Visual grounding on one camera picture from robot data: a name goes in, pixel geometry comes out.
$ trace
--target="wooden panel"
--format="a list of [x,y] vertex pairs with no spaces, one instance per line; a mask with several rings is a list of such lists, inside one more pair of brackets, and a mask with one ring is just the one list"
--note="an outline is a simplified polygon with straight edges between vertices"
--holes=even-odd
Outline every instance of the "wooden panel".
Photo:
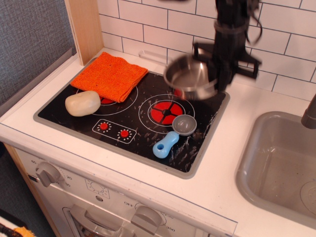
[[65,0],[81,65],[86,65],[103,47],[97,0]]
[[6,149],[8,150],[10,156],[12,157],[16,167],[18,168],[18,170],[20,171],[24,181],[26,182],[26,184],[28,185],[31,193],[33,194],[36,202],[39,204],[39,207],[41,208],[44,216],[46,217],[48,223],[50,224],[51,228],[53,229],[54,233],[56,234],[57,237],[61,237],[61,235],[59,234],[53,220],[50,218],[48,211],[44,205],[44,203],[42,202],[38,192],[36,191],[35,186],[33,185],[33,183],[31,182],[31,180],[29,179],[29,176],[19,158],[19,155],[17,154],[16,150],[12,147],[9,146],[7,144],[5,144]]

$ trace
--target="black cooktop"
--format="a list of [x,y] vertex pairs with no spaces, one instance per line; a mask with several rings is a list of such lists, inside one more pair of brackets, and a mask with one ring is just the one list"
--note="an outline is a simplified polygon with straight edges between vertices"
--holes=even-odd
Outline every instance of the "black cooktop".
[[[35,114],[35,120],[182,178],[194,173],[192,167],[198,166],[215,130],[215,117],[220,117],[218,111],[220,107],[224,110],[223,101],[229,97],[219,93],[202,101],[182,100],[173,95],[162,76],[148,73],[123,103],[101,98],[101,107],[94,114],[73,117],[65,100],[79,92],[68,84]],[[172,131],[173,119],[182,114],[195,117],[196,131],[180,136],[167,158],[155,157],[153,145]]]

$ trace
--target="blue handle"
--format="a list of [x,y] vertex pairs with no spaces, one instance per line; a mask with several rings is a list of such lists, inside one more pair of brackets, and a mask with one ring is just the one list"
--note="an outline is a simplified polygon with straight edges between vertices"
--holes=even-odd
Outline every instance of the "blue handle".
[[169,154],[171,147],[179,141],[179,134],[171,131],[157,142],[153,147],[154,155],[160,159],[166,158]]

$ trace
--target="white knob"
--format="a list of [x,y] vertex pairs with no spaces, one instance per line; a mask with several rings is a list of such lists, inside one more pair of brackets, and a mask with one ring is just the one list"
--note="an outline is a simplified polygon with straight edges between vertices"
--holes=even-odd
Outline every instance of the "white knob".
[[136,210],[131,223],[154,235],[162,223],[162,218],[157,212],[149,207],[140,206]]
[[56,181],[60,177],[59,171],[47,162],[40,163],[36,167],[35,171],[39,180],[45,187],[48,187],[50,184],[56,183]]

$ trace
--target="gray spoon head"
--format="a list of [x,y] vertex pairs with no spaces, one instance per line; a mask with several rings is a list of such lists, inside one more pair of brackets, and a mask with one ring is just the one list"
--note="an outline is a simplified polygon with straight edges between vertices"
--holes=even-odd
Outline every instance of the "gray spoon head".
[[173,120],[172,128],[181,136],[189,136],[196,130],[197,121],[190,115],[179,115]]

